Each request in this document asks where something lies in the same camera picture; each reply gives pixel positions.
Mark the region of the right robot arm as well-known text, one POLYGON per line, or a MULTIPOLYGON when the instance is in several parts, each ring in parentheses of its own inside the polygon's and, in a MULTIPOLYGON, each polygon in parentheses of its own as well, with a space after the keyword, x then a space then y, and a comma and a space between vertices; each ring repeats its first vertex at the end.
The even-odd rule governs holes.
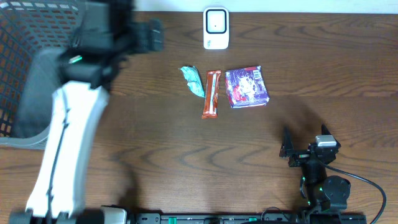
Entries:
POLYGON ((326 173, 326 166, 336 159, 341 144, 324 124, 321 131, 306 149, 295 149, 289 129, 283 131, 279 156, 289 159, 289 167, 301 169, 300 193, 308 203, 294 218, 299 223, 342 223, 341 212, 347 209, 350 181, 326 173))

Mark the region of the teal snack packet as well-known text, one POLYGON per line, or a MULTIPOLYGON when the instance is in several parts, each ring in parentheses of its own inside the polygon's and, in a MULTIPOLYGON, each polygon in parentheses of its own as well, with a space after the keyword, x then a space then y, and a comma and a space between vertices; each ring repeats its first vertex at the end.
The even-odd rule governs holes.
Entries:
POLYGON ((183 73, 184 79, 187 81, 189 90, 196 96, 201 98, 205 97, 205 91, 201 83, 200 74, 195 66, 183 66, 180 68, 183 73))

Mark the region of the orange-red snack bar wrapper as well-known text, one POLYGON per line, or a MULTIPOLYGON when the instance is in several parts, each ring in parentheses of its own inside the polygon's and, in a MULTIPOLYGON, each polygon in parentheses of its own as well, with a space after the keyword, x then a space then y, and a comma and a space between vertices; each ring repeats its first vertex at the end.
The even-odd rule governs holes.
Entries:
POLYGON ((212 70, 206 73, 206 93, 202 119, 218 117, 218 90, 221 74, 221 70, 212 70))

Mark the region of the purple snack packet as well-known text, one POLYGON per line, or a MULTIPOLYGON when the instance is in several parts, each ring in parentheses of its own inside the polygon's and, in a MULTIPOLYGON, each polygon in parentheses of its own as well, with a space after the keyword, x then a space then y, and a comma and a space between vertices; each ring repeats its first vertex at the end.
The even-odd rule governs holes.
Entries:
POLYGON ((231 108, 265 106, 270 100, 260 65, 227 70, 225 85, 231 108))

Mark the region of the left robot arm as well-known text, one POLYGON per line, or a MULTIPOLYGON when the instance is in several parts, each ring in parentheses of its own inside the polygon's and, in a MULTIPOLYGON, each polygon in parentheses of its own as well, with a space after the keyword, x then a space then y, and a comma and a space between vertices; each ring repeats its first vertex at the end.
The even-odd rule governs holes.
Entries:
POLYGON ((30 73, 58 81, 39 175, 10 223, 126 223, 127 211, 85 210, 86 171, 109 91, 127 55, 158 52, 162 23, 136 22, 131 1, 87 1, 68 47, 36 53, 30 73))

